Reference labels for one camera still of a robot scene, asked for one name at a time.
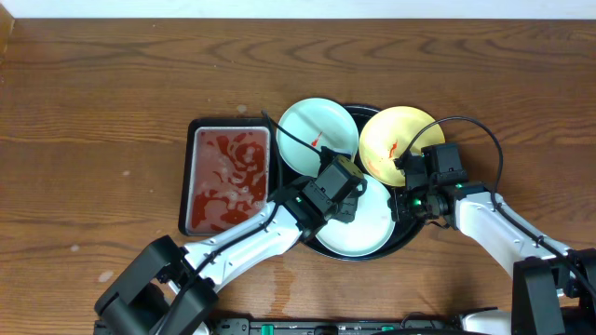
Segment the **light blue plate bottom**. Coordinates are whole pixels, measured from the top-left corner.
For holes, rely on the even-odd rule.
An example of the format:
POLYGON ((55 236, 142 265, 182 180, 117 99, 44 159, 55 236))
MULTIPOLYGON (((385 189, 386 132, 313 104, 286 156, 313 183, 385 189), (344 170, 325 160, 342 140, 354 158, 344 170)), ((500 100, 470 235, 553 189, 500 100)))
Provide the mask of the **light blue plate bottom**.
POLYGON ((358 198, 355 219, 335 219, 318 232, 317 240, 328 250, 346 257, 368 256, 380 249, 392 235, 395 222, 388 201, 390 193, 378 180, 365 174, 367 189, 358 198))

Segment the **light blue plate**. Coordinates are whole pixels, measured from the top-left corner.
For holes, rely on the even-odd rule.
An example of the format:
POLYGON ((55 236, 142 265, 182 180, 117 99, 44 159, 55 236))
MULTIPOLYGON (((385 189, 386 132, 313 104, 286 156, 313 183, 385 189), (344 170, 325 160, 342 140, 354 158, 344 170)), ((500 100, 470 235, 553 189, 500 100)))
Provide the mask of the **light blue plate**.
POLYGON ((284 162, 295 172, 317 177, 319 153, 325 146, 355 160, 359 131, 346 108, 333 100, 309 98, 294 103, 278 124, 304 144, 278 129, 278 148, 284 162))
POLYGON ((388 201, 390 193, 378 180, 365 174, 367 189, 358 198, 355 219, 335 219, 318 232, 317 240, 328 250, 346 257, 368 256, 380 249, 392 235, 395 222, 388 201))

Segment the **yellow plate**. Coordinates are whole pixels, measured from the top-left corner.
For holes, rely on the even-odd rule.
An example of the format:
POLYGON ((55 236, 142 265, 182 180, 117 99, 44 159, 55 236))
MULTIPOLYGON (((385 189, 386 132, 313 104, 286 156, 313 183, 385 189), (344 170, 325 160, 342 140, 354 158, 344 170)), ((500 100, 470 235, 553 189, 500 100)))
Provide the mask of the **yellow plate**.
POLYGON ((359 135, 359 158, 367 173, 385 185, 404 186, 405 177, 394 161, 434 121, 430 114, 411 106, 390 107, 374 115, 359 135))

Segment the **light blue plate top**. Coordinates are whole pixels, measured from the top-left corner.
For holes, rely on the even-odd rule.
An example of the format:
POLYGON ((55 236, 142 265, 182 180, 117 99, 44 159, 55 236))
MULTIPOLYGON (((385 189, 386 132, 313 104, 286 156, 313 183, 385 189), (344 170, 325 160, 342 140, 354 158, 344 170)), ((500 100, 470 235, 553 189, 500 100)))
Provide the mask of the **light blue plate top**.
POLYGON ((278 129, 278 148, 284 162, 295 172, 317 177, 319 153, 325 146, 355 160, 359 131, 346 108, 333 100, 309 98, 294 103, 278 124, 304 144, 278 129))

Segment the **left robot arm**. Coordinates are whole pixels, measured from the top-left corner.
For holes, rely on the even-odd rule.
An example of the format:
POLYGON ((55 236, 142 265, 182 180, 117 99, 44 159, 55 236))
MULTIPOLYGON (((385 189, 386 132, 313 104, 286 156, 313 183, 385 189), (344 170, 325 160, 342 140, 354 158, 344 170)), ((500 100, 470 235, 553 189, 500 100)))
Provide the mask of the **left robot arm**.
POLYGON ((341 203, 363 193, 363 178, 302 177, 276 191, 255 216, 203 241, 149 244, 94 305, 112 334, 197 334, 219 291, 270 257, 317 234, 341 203))

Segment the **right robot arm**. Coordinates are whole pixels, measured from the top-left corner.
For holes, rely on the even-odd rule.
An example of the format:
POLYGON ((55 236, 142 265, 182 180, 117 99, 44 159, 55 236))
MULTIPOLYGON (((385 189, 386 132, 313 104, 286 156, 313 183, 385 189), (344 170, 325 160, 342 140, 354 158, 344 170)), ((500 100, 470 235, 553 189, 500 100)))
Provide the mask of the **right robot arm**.
POLYGON ((478 243, 511 277, 508 312, 461 315, 462 334, 592 334, 595 251, 573 249, 535 228, 481 182, 471 182, 458 154, 429 148, 402 154, 395 165, 405 189, 395 202, 399 222, 443 219, 478 243))

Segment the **round black tray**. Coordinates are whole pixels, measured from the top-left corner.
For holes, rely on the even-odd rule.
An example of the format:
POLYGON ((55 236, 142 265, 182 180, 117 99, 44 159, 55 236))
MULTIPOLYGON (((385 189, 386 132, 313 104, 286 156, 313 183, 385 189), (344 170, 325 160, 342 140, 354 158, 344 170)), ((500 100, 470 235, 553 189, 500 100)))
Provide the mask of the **round black tray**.
MULTIPOLYGON (((355 124, 359 130, 359 133, 363 130, 365 124, 370 120, 373 116, 381 112, 381 109, 378 107, 374 107, 367 104, 344 104, 342 105, 347 112, 351 115, 354 119, 355 124)), ((284 175, 284 184, 288 185, 291 181, 300 180, 302 175, 294 170, 287 163, 282 163, 283 166, 283 175, 284 175)), ((389 203, 392 203, 396 200, 396 195, 399 195, 398 188, 384 186, 390 197, 389 203)), ((335 252, 335 248, 327 247, 325 244, 320 242, 318 239, 313 238, 305 243, 305 245, 314 250, 315 252, 324 255, 326 257, 330 257, 336 260, 342 261, 371 261, 379 258, 386 257, 401 248, 404 248, 408 243, 410 243, 423 229, 423 223, 404 223, 404 224, 397 224, 394 227, 394 230, 391 234, 387 233, 386 238, 383 237, 382 241, 385 241, 381 244, 379 242, 376 244, 378 245, 378 249, 373 250, 373 247, 367 248, 364 250, 363 255, 357 255, 356 252, 351 252, 346 255, 344 253, 335 252)))

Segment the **rectangular black water tray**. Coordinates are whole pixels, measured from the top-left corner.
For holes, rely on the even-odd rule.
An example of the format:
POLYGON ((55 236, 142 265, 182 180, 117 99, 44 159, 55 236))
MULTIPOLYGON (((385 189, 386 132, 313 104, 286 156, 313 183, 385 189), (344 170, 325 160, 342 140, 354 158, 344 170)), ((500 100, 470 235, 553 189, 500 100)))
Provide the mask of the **rectangular black water tray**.
POLYGON ((201 118, 187 131, 178 229, 216 235, 266 204, 276 176, 262 118, 201 118))

